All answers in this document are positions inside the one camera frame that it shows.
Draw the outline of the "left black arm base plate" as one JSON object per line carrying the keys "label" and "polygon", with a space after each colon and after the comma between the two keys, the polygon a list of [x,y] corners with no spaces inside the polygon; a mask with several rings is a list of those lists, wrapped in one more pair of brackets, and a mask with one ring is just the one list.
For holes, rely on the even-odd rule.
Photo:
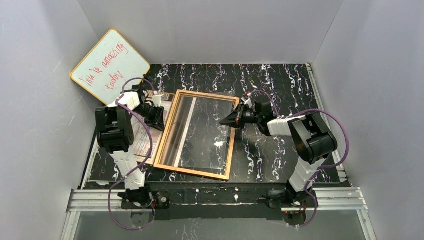
{"label": "left black arm base plate", "polygon": [[122,199],[122,209],[168,209],[170,194],[163,191],[126,191],[117,194]]}

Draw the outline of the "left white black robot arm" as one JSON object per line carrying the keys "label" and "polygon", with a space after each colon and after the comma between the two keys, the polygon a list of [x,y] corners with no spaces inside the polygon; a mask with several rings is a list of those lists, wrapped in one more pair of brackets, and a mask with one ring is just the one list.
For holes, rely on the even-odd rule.
{"label": "left white black robot arm", "polygon": [[147,131],[150,127],[164,131],[163,94],[153,91],[146,97],[140,85],[125,90],[111,104],[95,110],[96,138],[100,148],[113,158],[123,177],[126,190],[137,191],[145,186],[145,175],[134,154],[135,118]]}

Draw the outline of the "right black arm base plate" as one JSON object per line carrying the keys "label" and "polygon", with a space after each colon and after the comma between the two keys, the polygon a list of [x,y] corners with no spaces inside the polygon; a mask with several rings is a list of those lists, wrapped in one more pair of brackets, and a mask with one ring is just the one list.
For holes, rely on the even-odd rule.
{"label": "right black arm base plate", "polygon": [[314,206],[311,195],[305,191],[291,193],[289,190],[270,190],[266,196],[267,206],[271,209],[295,207],[307,203]]}

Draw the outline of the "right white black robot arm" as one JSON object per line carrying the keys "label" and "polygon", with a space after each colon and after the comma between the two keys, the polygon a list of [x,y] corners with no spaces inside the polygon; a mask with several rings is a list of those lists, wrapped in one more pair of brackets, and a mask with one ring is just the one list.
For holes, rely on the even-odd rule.
{"label": "right white black robot arm", "polygon": [[309,190],[313,185],[313,176],[338,148],[336,138],[317,109],[279,118],[271,101],[252,102],[250,97],[245,96],[219,123],[234,129],[252,124],[267,137],[291,137],[298,155],[294,173],[286,184],[287,191],[292,194]]}

